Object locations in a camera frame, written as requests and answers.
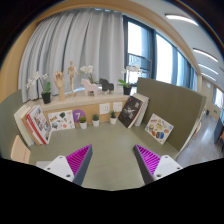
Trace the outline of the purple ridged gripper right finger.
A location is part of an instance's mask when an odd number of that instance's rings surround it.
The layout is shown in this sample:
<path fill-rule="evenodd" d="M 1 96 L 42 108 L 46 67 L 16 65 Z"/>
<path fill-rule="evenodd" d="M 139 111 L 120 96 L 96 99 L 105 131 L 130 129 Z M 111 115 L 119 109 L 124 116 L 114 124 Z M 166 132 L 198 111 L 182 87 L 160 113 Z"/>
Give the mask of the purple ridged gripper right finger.
<path fill-rule="evenodd" d="M 152 183 L 182 169 L 169 155 L 159 156 L 138 144 L 133 147 L 133 151 L 145 184 Z"/>

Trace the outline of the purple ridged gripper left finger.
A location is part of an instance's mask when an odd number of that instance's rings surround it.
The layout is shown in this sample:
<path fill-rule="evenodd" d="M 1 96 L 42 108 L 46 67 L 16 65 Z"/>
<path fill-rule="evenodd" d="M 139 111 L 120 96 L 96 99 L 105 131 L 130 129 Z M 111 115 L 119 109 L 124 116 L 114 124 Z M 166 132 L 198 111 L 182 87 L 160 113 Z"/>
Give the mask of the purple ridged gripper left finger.
<path fill-rule="evenodd" d="M 59 155 L 44 170 L 81 186 L 91 157 L 92 145 L 87 145 L 68 156 Z"/>

